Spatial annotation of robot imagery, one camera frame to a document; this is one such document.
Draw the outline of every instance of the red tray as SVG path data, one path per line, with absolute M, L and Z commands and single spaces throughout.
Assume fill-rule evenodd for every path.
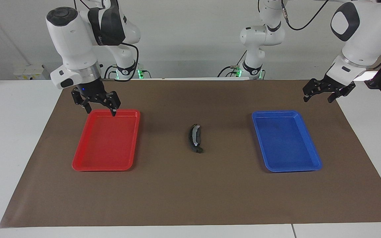
M 135 155 L 141 113 L 137 110 L 93 110 L 80 137 L 73 169 L 77 171 L 125 171 Z

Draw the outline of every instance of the blue plastic tray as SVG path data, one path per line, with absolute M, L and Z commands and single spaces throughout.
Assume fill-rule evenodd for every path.
M 272 172 L 313 171 L 321 160 L 297 111 L 256 111 L 252 119 L 264 163 Z

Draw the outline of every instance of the white table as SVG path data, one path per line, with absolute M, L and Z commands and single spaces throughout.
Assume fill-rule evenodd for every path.
M 50 81 L 0 81 L 0 220 L 60 92 Z M 381 122 L 380 91 L 357 82 L 338 102 L 381 176 L 381 123 L 374 127 Z M 8 228 L 0 237 L 293 238 L 294 232 L 298 238 L 381 237 L 381 223 Z

